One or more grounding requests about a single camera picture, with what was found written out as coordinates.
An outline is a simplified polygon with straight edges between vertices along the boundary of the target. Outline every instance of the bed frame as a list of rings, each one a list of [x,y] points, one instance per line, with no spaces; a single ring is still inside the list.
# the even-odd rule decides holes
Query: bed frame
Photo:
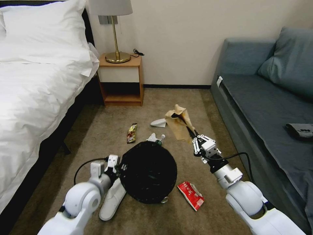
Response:
[[[40,6],[55,1],[0,1],[0,7],[4,6]],[[85,34],[87,42],[94,43],[90,21],[86,9],[82,17],[85,21]],[[39,150],[39,158],[34,166],[29,170],[25,179],[17,189],[9,204],[0,214],[1,234],[9,234],[17,221],[19,215],[24,209],[26,203],[30,199],[41,178],[48,169],[54,156],[61,146],[66,147],[64,139],[71,129],[74,121],[78,117],[85,103],[100,103],[101,93],[97,82],[97,77],[94,77],[84,88],[84,90],[76,97],[74,104],[68,109],[65,117],[62,119],[58,128],[47,138],[41,145]]]

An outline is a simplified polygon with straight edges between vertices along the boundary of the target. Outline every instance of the brown paper bag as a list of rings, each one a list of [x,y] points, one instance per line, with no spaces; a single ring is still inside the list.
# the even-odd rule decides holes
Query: brown paper bag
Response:
[[[173,114],[180,115],[186,123],[184,123],[178,117],[172,118]],[[191,124],[187,109],[182,108],[176,104],[174,110],[170,110],[165,114],[165,120],[170,129],[174,132],[176,139],[187,141],[190,144],[192,143],[192,139],[186,126],[188,126],[193,132],[194,127]]]

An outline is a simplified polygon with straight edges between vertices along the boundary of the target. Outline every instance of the chocolate wrapper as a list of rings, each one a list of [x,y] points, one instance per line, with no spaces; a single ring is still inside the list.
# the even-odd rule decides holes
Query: chocolate wrapper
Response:
[[[133,123],[127,133],[128,144],[134,143],[136,141],[136,129],[137,129],[137,123]]]

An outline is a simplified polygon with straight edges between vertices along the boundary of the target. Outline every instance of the wooden nightstand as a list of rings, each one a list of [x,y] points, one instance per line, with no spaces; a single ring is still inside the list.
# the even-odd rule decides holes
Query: wooden nightstand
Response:
[[[131,57],[128,62],[113,64],[107,62],[103,54],[99,60],[99,84],[104,104],[142,105],[142,57]]]

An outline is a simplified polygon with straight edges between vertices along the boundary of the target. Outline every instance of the floor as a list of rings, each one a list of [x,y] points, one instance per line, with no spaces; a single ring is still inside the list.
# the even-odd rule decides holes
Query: floor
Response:
[[[101,221],[98,209],[86,226],[86,234],[251,234],[227,204],[226,193],[208,165],[193,156],[192,146],[176,140],[168,127],[150,126],[175,104],[188,109],[193,126],[199,133],[214,138],[223,156],[236,153],[209,90],[146,88],[142,107],[86,105],[65,140],[72,153],[65,155],[60,150],[56,155],[11,235],[38,233],[62,205],[67,191],[73,186],[75,171],[83,162],[109,154],[122,156],[134,146],[126,144],[126,135],[135,122],[138,123],[136,143],[146,140],[153,132],[157,137],[166,135],[163,146],[177,163],[176,184],[185,180],[195,184],[204,203],[195,212],[176,187],[165,204],[141,204],[126,195],[112,220]],[[246,175],[239,158],[230,163]],[[89,165],[86,165],[77,181],[86,181],[89,176]]]

